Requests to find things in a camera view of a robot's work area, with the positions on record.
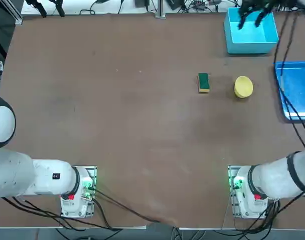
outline blue tray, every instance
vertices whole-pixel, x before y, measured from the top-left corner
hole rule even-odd
[[[277,62],[275,71],[280,87],[283,89],[285,96],[299,113],[299,116],[305,120],[305,61],[287,61],[285,62],[281,80],[282,62]],[[287,107],[281,91],[280,99],[283,109],[283,114],[290,120]],[[299,120],[294,110],[288,106],[290,116],[293,120]]]

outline tabletop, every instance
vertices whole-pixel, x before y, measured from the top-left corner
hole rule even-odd
[[[36,159],[96,165],[99,189],[173,226],[249,226],[244,219],[233,221],[230,206],[225,218],[228,165],[271,162],[303,147],[282,114],[273,51],[229,56],[224,18],[224,13],[174,14],[166,20],[149,14],[26,18],[15,28],[0,90],[17,119],[7,148]],[[279,29],[284,18],[275,16]],[[288,60],[305,61],[304,16]],[[209,73],[209,94],[198,93],[198,73]],[[234,95],[238,76],[253,81],[248,99]],[[299,132],[304,135],[301,126]],[[29,199],[60,211],[58,196]],[[148,224],[99,200],[114,227]],[[98,211],[86,221],[103,225]],[[57,226],[0,199],[0,227]],[[305,229],[305,199],[279,214],[273,227]]]

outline green sponge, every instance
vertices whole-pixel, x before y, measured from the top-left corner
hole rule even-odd
[[[200,93],[209,93],[208,73],[198,73],[198,88]]]

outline blue box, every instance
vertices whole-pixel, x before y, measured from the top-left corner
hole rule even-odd
[[[228,8],[224,20],[227,51],[229,54],[266,54],[278,42],[278,32],[274,15],[270,13],[255,26],[259,11],[251,13],[242,29],[239,30],[240,15],[239,7]]]

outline mounting plate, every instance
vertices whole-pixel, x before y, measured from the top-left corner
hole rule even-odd
[[[80,175],[80,184],[73,199],[60,198],[61,215],[68,218],[88,218],[94,215],[95,192],[87,187],[96,188],[97,167],[96,166],[75,166]]]
[[[247,178],[243,178],[243,181],[237,181],[238,185],[240,185],[239,189],[235,189],[236,185],[236,176],[240,170],[250,167],[250,166],[241,166],[241,165],[229,165],[228,166],[228,181],[230,188],[230,199],[231,199],[231,207],[232,207],[232,215],[235,218],[243,218],[243,219],[257,219],[260,214],[265,211],[268,204],[268,199],[259,199],[255,200],[254,195],[251,193]],[[245,169],[245,172],[241,175],[247,175],[248,170]]]

